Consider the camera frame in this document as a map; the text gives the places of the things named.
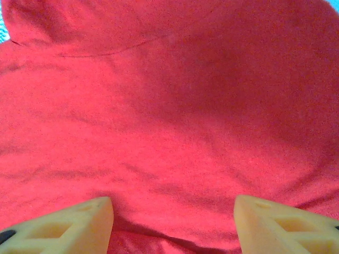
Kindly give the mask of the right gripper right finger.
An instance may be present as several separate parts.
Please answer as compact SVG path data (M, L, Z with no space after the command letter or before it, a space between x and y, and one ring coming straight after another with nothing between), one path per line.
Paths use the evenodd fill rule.
M234 220L242 253L338 253L338 220L239 195Z

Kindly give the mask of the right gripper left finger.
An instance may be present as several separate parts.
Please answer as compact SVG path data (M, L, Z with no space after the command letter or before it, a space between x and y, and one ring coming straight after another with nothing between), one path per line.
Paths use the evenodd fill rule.
M114 212L98 197L1 231L1 253L107 253Z

